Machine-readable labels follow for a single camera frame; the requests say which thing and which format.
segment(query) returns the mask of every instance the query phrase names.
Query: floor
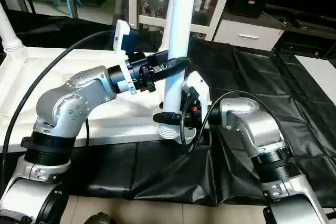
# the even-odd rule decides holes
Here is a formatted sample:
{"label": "floor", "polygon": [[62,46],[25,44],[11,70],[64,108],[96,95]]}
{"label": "floor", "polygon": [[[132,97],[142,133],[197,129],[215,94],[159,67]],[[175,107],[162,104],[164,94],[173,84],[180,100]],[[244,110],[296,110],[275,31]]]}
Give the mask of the floor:
{"label": "floor", "polygon": [[[50,16],[68,16],[66,3],[59,3],[53,6],[49,3],[33,1],[36,13]],[[78,18],[88,21],[98,22],[111,25],[113,20],[113,9],[109,3],[103,4],[101,7],[82,5],[77,6]]]}
{"label": "floor", "polygon": [[265,224],[260,206],[221,205],[216,208],[151,201],[70,196],[61,224],[84,224],[104,212],[117,224]]}

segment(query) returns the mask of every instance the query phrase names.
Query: silver robotic arm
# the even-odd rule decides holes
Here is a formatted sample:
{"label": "silver robotic arm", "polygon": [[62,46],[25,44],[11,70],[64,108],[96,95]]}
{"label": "silver robotic arm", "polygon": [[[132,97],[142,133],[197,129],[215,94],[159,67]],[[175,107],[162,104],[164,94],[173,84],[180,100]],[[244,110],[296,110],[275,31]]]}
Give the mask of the silver robotic arm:
{"label": "silver robotic arm", "polygon": [[[305,175],[292,159],[277,122],[260,109],[257,101],[250,98],[222,99],[219,105],[215,104],[208,122],[205,122],[211,105],[205,81],[196,71],[192,72],[186,78],[183,90],[196,93],[194,96],[198,97],[198,102],[192,105],[185,117],[186,127],[202,128],[206,123],[204,128],[208,128],[209,124],[216,124],[241,135],[259,176],[264,197],[269,202],[264,210],[268,224],[329,223]],[[162,112],[153,118],[156,122],[179,125],[181,115]]]}
{"label": "silver robotic arm", "polygon": [[119,20],[113,45],[119,65],[77,73],[40,97],[33,132],[21,144],[27,151],[19,158],[0,200],[0,223],[59,223],[68,200],[59,177],[70,167],[70,153],[89,113],[118,93],[153,92],[156,81],[188,66],[186,58],[168,60],[167,51],[148,57],[136,53],[128,59],[121,48],[129,32],[128,24]]}
{"label": "silver robotic arm", "polygon": [[249,98],[222,99],[222,126],[241,134],[269,201],[267,223],[329,223],[305,175],[291,158],[274,118]]}

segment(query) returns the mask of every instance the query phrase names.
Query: white pipe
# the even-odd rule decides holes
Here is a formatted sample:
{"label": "white pipe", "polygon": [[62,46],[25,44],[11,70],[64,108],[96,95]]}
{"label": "white pipe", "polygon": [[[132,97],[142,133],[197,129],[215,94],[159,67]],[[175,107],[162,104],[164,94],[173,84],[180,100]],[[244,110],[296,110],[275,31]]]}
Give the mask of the white pipe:
{"label": "white pipe", "polygon": [[20,57],[20,53],[24,52],[25,47],[21,40],[16,37],[16,34],[8,20],[8,17],[0,4],[0,36],[2,39],[2,45],[4,52],[11,57]]}
{"label": "white pipe", "polygon": [[161,41],[161,46],[159,48],[159,52],[168,50],[169,48],[170,30],[172,27],[172,17],[173,17],[173,6],[174,6],[174,0],[169,0],[167,16],[166,16],[166,23],[164,25],[163,36],[162,36],[162,41]]}
{"label": "white pipe", "polygon": [[[174,0],[168,59],[187,56],[193,6],[194,0]],[[166,79],[163,111],[180,111],[183,80],[184,71]],[[160,123],[159,134],[165,139],[174,139],[180,129]]]}

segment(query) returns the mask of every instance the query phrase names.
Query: drawer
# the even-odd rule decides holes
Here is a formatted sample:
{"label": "drawer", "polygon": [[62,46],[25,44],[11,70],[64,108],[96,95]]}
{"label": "drawer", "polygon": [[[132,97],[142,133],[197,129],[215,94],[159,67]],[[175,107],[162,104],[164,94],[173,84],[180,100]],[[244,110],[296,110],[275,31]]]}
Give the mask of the drawer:
{"label": "drawer", "polygon": [[214,41],[271,51],[283,32],[275,28],[222,20]]}

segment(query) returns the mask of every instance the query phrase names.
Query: black tarp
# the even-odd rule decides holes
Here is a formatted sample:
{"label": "black tarp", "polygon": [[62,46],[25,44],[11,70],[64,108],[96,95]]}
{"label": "black tarp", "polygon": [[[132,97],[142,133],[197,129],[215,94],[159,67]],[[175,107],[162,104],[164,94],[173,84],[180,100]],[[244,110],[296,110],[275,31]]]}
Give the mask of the black tarp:
{"label": "black tarp", "polygon": [[[15,15],[9,18],[27,46],[67,47],[84,35],[108,29],[69,18],[57,17],[53,22],[53,17],[47,16],[34,17],[31,27],[22,28],[23,23],[15,25]],[[48,27],[56,29],[46,31]],[[32,33],[37,29],[44,35]],[[160,41],[160,35],[141,37],[142,48],[154,51],[157,43],[153,40]],[[105,46],[106,38],[89,45],[96,49]],[[191,40],[188,54],[192,60],[189,71],[202,75],[212,99],[230,90],[245,90],[279,116],[295,159],[321,204],[335,207],[336,107],[300,62],[292,55],[200,40]],[[10,154],[8,173],[19,155]],[[239,136],[221,127],[206,132],[202,145],[188,156],[172,141],[154,141],[75,148],[71,160],[64,183],[73,194],[207,206],[264,203]]]}

